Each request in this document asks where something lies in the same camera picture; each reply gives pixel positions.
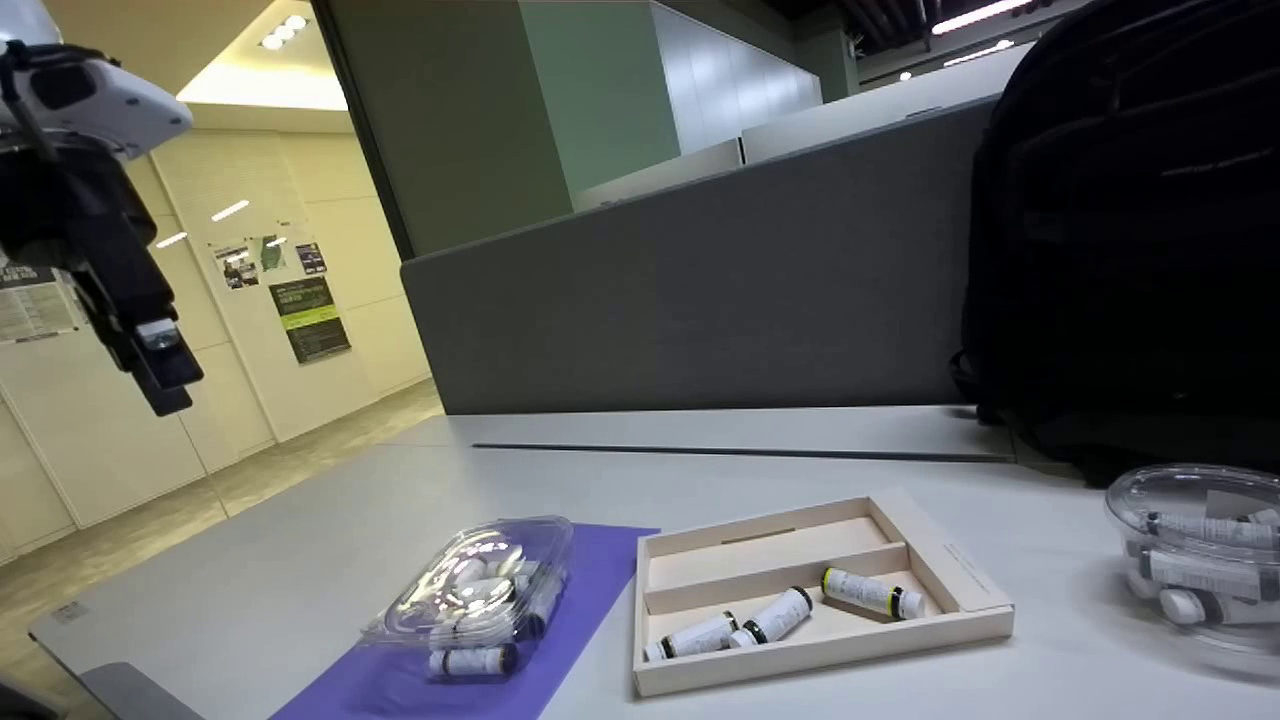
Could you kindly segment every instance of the ceiling light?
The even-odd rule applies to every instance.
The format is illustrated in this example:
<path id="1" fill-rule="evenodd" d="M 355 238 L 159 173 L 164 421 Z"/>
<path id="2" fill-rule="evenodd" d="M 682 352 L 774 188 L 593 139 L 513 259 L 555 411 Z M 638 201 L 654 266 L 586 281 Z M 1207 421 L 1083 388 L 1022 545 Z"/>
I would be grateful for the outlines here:
<path id="1" fill-rule="evenodd" d="M 264 37 L 264 48 L 266 53 L 278 53 L 297 31 L 304 31 L 309 21 L 304 15 L 285 15 L 266 37 Z"/>
<path id="2" fill-rule="evenodd" d="M 243 211 L 248 207 L 248 201 L 235 201 L 235 205 L 226 205 L 226 207 L 221 207 L 221 211 L 213 211 L 208 220 L 226 220 L 226 218 L 235 218 L 235 211 Z"/>
<path id="3" fill-rule="evenodd" d="M 956 30 L 981 25 L 981 21 L 986 21 L 986 15 L 1014 14 L 1014 9 L 1022 9 L 1022 6 L 1033 6 L 1033 0 L 996 0 L 996 6 L 983 6 L 983 9 L 975 9 L 975 14 L 963 14 L 963 15 L 950 15 L 950 21 L 930 25 L 930 37 L 948 37 L 948 31 L 956 31 Z"/>
<path id="4" fill-rule="evenodd" d="M 181 241 L 187 241 L 187 232 L 170 232 L 170 238 L 164 238 L 164 241 L 150 244 L 150 248 L 170 248 L 170 244 L 181 244 Z"/>
<path id="5" fill-rule="evenodd" d="M 221 110 L 342 112 L 342 87 L 337 84 L 325 44 L 310 40 L 310 30 L 317 21 L 301 14 L 301 0 L 276 0 L 177 98 Z"/>

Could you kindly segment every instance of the wall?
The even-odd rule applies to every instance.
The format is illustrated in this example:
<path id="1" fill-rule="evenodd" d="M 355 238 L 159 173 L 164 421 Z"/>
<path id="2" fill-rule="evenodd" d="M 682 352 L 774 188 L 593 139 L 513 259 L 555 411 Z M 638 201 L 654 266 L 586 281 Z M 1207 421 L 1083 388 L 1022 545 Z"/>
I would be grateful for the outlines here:
<path id="1" fill-rule="evenodd" d="M 629 173 L 629 176 L 616 176 L 616 180 L 595 183 L 586 193 L 575 193 L 573 207 L 575 211 L 593 211 L 593 207 L 622 205 L 622 201 L 637 201 L 637 196 L 666 193 L 666 188 L 679 188 L 679 183 L 713 180 L 713 176 L 724 176 L 724 173 L 736 173 L 736 170 L 744 170 L 739 144 L 736 139 L 731 144 L 713 144 L 704 151 L 672 157 L 662 163 L 649 163 L 638 173 Z"/>
<path id="2" fill-rule="evenodd" d="M 573 211 L 519 0 L 317 0 L 317 15 L 415 256 Z"/>
<path id="3" fill-rule="evenodd" d="M 992 104 L 1029 44 L 992 53 L 967 63 L 937 69 L 905 84 L 879 84 L 837 104 L 804 110 L 774 124 L 761 124 L 744 138 L 746 163 L 769 163 L 820 144 L 839 144 L 847 138 L 885 134 L 887 124 L 909 124 L 914 115 L 956 112 L 963 104 Z"/>
<path id="4" fill-rule="evenodd" d="M 352 138 L 194 134 L 164 144 L 155 173 L 187 232 L 185 244 L 164 251 L 194 266 L 276 439 L 291 439 L 426 376 L 396 281 L 398 256 Z M 213 220 L 235 201 L 248 201 L 248 207 Z M 259 272 L 256 290 L 226 290 L 221 251 L 256 248 L 251 241 L 259 238 L 285 238 L 285 268 Z M 325 248 L 328 290 L 352 341 L 352 352 L 317 366 L 291 358 L 266 292 L 266 286 L 304 277 L 297 259 L 301 241 Z"/>
<path id="5" fill-rule="evenodd" d="M 71 533 L 71 516 L 25 430 L 0 401 L 0 564 L 65 533 Z"/>
<path id="6" fill-rule="evenodd" d="M 519 0 L 566 193 L 679 157 L 649 0 Z"/>
<path id="7" fill-rule="evenodd" d="M 859 87 L 857 57 L 837 6 L 796 21 L 796 63 L 820 78 L 828 104 Z"/>
<path id="8" fill-rule="evenodd" d="M 956 401 L 983 120 L 909 120 L 403 266 L 443 409 Z"/>
<path id="9" fill-rule="evenodd" d="M 426 376 L 355 138 L 192 134 L 129 176 L 202 379 L 187 411 L 150 415 L 78 313 L 71 333 L 0 343 L 0 564 Z M 213 224 L 226 196 L 251 207 Z M 297 281 L 297 241 L 321 241 L 352 352 L 297 366 L 266 290 L 222 286 L 215 248 L 264 232 L 291 238 L 264 281 Z"/>
<path id="10" fill-rule="evenodd" d="M 764 120 L 815 110 L 820 80 L 713 25 L 652 9 L 679 151 L 736 139 Z"/>
<path id="11" fill-rule="evenodd" d="M 799 63 L 796 30 L 769 0 L 660 0 L 700 25 L 713 25 L 761 53 Z"/>

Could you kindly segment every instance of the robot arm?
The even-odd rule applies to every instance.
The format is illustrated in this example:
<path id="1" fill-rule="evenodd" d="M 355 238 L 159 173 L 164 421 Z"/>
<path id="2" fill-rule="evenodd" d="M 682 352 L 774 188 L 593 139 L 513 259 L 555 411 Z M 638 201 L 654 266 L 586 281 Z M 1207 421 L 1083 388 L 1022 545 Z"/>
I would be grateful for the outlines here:
<path id="1" fill-rule="evenodd" d="M 155 224 L 119 162 L 187 134 L 192 112 L 108 57 L 59 44 L 41 25 L 41 0 L 3 14 L 0 256 L 68 272 L 115 368 L 137 376 L 155 415 L 181 411 L 202 371 L 148 256 Z"/>

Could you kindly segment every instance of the gray partition wall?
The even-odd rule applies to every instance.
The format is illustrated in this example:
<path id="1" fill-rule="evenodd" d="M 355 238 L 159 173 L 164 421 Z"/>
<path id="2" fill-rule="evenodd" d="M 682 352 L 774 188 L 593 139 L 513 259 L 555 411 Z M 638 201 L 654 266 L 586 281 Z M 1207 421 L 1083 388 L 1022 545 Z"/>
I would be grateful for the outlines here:
<path id="1" fill-rule="evenodd" d="M 446 411 L 956 401 L 983 115 L 403 266 Z"/>
<path id="2" fill-rule="evenodd" d="M 986 110 L 566 218 L 519 9 L 317 0 L 446 411 L 956 401 Z"/>

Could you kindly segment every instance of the wooden tray compartment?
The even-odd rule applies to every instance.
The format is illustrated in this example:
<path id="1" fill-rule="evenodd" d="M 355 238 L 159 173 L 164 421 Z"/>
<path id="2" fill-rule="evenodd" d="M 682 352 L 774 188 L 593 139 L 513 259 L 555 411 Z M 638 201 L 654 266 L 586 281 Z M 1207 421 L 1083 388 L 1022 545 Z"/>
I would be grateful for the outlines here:
<path id="1" fill-rule="evenodd" d="M 925 594 L 925 618 L 885 626 L 824 605 L 820 573 L 828 564 Z M 724 608 L 746 621 L 790 586 L 809 589 L 815 601 L 812 621 L 799 626 L 796 635 L 746 652 L 642 663 L 642 648 L 660 635 Z M 633 643 L 637 696 L 1004 641 L 1006 632 L 1006 595 L 981 567 L 963 564 L 898 491 L 638 540 Z"/>

